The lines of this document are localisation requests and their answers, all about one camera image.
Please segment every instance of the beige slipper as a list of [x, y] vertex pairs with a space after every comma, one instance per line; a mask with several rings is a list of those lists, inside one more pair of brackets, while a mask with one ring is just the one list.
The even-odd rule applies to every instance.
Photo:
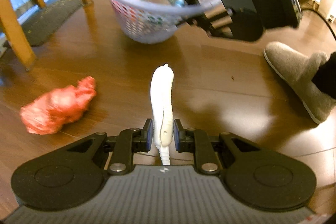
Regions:
[[316, 52], [307, 57], [285, 44], [271, 42], [264, 49], [264, 57], [299, 96], [313, 121], [324, 122], [335, 107], [336, 100], [321, 92], [311, 79], [327, 61], [327, 55]]

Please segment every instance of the wooden floor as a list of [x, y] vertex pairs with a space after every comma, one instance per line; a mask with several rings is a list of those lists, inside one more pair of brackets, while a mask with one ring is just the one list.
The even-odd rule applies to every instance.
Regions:
[[[142, 127], [152, 117], [152, 73], [165, 63], [175, 74], [174, 117], [185, 127], [211, 135], [231, 131], [302, 160], [318, 179], [311, 208], [333, 213], [336, 111], [316, 126], [262, 55], [273, 40], [307, 55], [319, 50], [331, 53], [336, 42], [323, 24], [307, 13], [298, 30], [274, 30], [254, 44], [210, 39], [197, 27], [183, 26], [164, 43], [143, 45], [122, 33], [109, 0], [94, 0], [34, 49], [39, 59], [29, 73], [7, 51], [0, 60], [0, 219], [17, 207], [10, 178], [20, 164], [97, 131], [117, 135], [125, 128]], [[87, 75], [96, 79], [98, 95], [80, 121], [50, 136], [26, 132], [18, 114], [21, 106], [53, 88], [75, 85]], [[171, 156], [173, 164], [192, 160], [187, 153]], [[136, 155], [134, 161], [160, 163], [156, 152]]]

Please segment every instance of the person's leg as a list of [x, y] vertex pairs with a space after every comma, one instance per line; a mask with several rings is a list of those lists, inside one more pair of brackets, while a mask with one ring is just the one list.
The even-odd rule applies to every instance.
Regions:
[[287, 82], [316, 123], [324, 122], [336, 106], [336, 54], [305, 56], [285, 44], [271, 42], [264, 49], [271, 68]]
[[336, 99], [336, 52], [333, 52], [330, 59], [319, 67], [312, 82], [319, 90]]

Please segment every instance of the white logo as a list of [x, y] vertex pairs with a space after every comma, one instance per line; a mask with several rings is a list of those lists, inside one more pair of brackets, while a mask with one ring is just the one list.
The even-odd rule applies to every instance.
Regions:
[[169, 171], [169, 169], [167, 167], [162, 167], [160, 169], [160, 172], [162, 172], [162, 173], [167, 173], [168, 171]]

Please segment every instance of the orange object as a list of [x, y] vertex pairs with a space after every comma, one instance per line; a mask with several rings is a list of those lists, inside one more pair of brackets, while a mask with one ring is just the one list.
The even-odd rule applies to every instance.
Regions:
[[79, 120], [88, 110], [96, 96], [95, 87], [94, 78], [88, 76], [78, 82], [78, 87], [69, 85], [47, 92], [21, 108], [21, 120], [29, 133], [56, 133], [64, 124]]

